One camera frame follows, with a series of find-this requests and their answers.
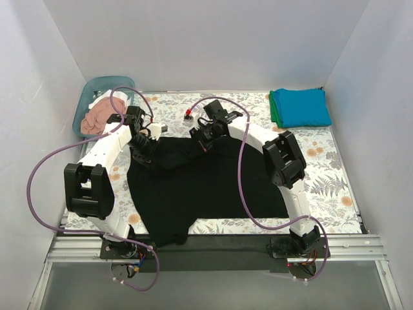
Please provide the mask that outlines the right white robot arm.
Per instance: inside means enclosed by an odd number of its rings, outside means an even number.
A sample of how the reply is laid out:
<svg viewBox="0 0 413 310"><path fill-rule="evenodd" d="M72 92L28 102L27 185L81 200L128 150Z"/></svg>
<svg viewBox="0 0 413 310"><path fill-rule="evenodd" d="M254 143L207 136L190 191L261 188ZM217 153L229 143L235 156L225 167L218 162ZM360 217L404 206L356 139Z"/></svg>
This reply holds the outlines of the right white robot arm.
<svg viewBox="0 0 413 310"><path fill-rule="evenodd" d="M316 248L320 232L318 222L310 214L304 183L307 163L295 136L289 131L279 134L252 123L244 107L229 112L222 107L221 97L212 96L209 100L203 108L207 120L191 108L185 112L184 119L193 124L191 138L204 152L212 148L215 140L228 136L262 153L267 176L280 190L287 208L290 221L286 226L293 251L298 256L308 256Z"/></svg>

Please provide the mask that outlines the black t shirt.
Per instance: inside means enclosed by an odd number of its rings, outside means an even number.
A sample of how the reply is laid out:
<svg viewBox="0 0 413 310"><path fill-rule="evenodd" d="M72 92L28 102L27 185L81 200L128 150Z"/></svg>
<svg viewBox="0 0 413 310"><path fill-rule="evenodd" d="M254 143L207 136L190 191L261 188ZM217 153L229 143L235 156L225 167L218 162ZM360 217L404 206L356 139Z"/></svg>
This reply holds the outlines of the black t shirt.
<svg viewBox="0 0 413 310"><path fill-rule="evenodd" d="M190 138L164 137L149 166L131 158L127 182L132 201L153 242L184 244L198 219L246 218L237 185L242 155L243 199L254 218L287 218L280 190L265 171L263 155L229 137L208 152Z"/></svg>

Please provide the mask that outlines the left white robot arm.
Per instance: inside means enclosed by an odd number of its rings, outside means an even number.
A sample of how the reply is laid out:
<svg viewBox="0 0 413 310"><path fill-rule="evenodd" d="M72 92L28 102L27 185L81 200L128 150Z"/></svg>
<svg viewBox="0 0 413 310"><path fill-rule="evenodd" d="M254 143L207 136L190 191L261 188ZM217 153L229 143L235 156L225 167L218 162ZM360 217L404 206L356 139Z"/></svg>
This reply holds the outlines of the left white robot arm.
<svg viewBox="0 0 413 310"><path fill-rule="evenodd" d="M115 210L109 172L126 145L133 148L138 162L150 163L158 140L168 127L162 123L145 125L144 120L145 113L137 106L128 107L123 117L112 114L90 151L64 169L68 211L93 223L108 248L122 258L133 257L138 246L133 227Z"/></svg>

